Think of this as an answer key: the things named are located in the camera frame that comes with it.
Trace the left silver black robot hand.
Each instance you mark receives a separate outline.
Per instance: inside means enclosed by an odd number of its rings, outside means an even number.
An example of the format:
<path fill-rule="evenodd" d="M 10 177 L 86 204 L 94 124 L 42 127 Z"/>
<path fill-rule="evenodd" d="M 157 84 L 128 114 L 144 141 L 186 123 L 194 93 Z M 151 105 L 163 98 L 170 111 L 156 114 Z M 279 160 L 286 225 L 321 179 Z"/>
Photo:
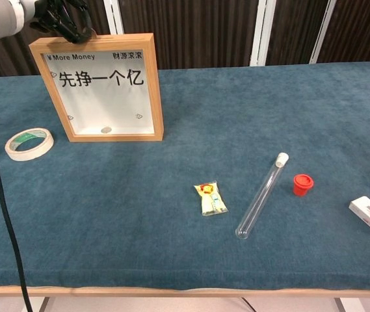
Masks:
<path fill-rule="evenodd" d="M 78 29 L 67 4 L 81 15 L 83 28 Z M 83 44 L 92 37 L 92 20 L 87 1 L 35 1 L 30 27 L 41 33 L 56 32 L 73 44 Z"/>

